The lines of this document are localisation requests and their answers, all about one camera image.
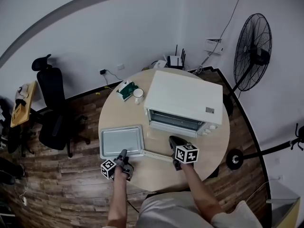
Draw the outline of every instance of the oven knob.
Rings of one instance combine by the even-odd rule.
[[[209,126],[209,129],[217,129],[218,128],[218,126],[216,126],[216,125],[210,125]]]

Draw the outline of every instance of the metal baking tray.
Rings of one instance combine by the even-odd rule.
[[[143,128],[141,125],[119,128],[107,128],[100,131],[100,158],[116,158],[123,150],[127,156],[143,156]]]

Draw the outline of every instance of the round table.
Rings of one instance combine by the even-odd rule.
[[[198,78],[182,70],[172,68],[164,68],[162,70]],[[131,76],[129,80],[132,80],[143,89],[144,94],[147,95],[155,71],[155,69],[142,71]],[[141,124],[144,148],[147,151],[171,156],[173,151],[169,145],[169,136],[176,134],[150,128],[148,117],[143,109],[144,102],[136,105],[133,96],[124,102],[116,94],[116,90],[119,88],[120,85],[109,95],[101,110],[98,125],[99,134],[101,129],[104,128]],[[194,168],[202,180],[206,179],[219,166],[228,147],[230,126],[225,107],[223,106],[222,125],[209,135],[198,136],[197,138],[176,136],[195,144],[200,149],[199,159],[198,162],[194,163]],[[170,162],[147,156],[133,157],[129,159],[129,162],[134,167],[133,177],[130,182],[134,186],[148,191],[174,191],[187,187],[183,171],[176,171]]]

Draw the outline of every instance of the black office chair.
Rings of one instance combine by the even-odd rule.
[[[61,71],[48,64],[47,60],[50,56],[49,54],[46,57],[37,58],[32,64],[32,69],[39,71],[37,80],[45,103],[52,110],[43,115],[39,141],[55,150],[63,150],[66,146],[67,154],[71,158],[73,155],[70,152],[70,139],[76,134],[75,126],[81,119],[87,120],[87,117],[82,115],[74,121],[71,109],[66,103]],[[89,139],[77,137],[84,140],[86,144],[90,144]]]

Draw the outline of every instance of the wooden floor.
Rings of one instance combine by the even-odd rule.
[[[207,71],[201,78],[224,86],[218,73]],[[28,191],[25,194],[28,205],[24,206],[19,195],[26,189],[26,181],[17,181],[15,185],[1,185],[0,190],[8,198],[9,205],[24,228],[78,228],[102,227],[107,220],[107,212],[112,195],[112,180],[105,179],[100,172],[103,160],[99,157],[98,121],[103,104],[110,90],[103,90],[100,95],[91,94],[71,102],[78,114],[88,117],[81,125],[80,135],[89,137],[91,144],[84,142],[71,143],[73,158],[68,159],[66,150],[52,150],[38,141],[41,125],[36,124],[28,145],[35,152],[26,152],[25,158],[19,153],[9,155],[6,150],[0,156],[14,163],[22,163],[28,180]],[[256,152],[252,137],[241,112],[236,107],[230,117],[230,141],[228,150],[240,148],[244,153]],[[246,200],[264,182],[264,175],[259,158],[244,162],[237,171],[231,171],[225,164],[226,156],[219,166],[216,178],[205,180],[216,195],[226,212],[231,212],[241,201]],[[140,209],[147,194],[135,186],[128,185],[128,199]],[[257,192],[248,205],[262,219],[269,207],[266,205],[265,186]],[[128,227],[133,227],[137,213],[128,206]]]

